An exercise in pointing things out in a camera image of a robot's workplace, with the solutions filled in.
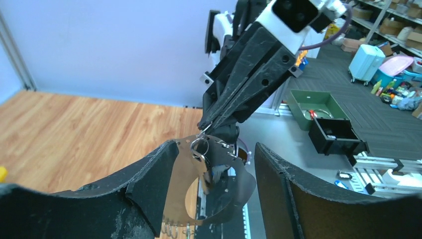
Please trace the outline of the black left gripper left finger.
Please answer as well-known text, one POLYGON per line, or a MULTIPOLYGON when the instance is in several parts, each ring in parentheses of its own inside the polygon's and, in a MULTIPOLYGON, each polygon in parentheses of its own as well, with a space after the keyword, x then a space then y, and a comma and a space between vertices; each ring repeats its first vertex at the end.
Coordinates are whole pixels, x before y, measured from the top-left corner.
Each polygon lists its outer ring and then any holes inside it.
POLYGON ((3 239, 153 239, 160 235, 179 151, 170 140, 141 160, 76 191, 0 186, 3 239))

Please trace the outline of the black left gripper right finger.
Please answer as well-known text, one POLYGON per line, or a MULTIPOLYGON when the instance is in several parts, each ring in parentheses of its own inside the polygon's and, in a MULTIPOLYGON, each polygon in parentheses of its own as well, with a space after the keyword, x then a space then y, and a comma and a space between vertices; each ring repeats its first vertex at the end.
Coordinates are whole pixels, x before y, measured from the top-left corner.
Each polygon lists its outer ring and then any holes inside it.
POLYGON ((422 196, 383 199, 340 188, 262 143, 255 174, 268 239, 419 239, 422 196))

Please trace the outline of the silver metal key holder plate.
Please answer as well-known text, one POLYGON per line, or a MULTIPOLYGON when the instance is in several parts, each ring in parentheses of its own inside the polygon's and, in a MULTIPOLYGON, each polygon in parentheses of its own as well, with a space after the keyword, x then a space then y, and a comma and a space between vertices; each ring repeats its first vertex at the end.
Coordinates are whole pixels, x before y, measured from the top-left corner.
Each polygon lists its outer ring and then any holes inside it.
POLYGON ((185 234, 195 226, 221 224, 241 212, 256 188, 256 180, 250 174, 236 149, 222 139, 204 131, 174 140, 178 155, 172 169, 163 212, 161 232, 176 239, 185 228, 185 234), (191 185, 197 184, 198 192, 207 198, 216 196, 222 185, 222 178, 233 170, 231 190, 228 200, 210 216, 191 216, 186 207, 186 194, 191 185))

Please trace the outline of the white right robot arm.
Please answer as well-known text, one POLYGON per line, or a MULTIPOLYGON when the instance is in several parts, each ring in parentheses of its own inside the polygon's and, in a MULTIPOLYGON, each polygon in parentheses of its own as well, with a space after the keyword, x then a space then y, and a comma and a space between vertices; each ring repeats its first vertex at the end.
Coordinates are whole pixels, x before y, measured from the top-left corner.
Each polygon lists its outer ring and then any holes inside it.
POLYGON ((240 0, 234 13, 211 11, 205 52, 216 61, 202 76, 208 134, 234 131, 293 75, 318 11, 307 0, 240 0))

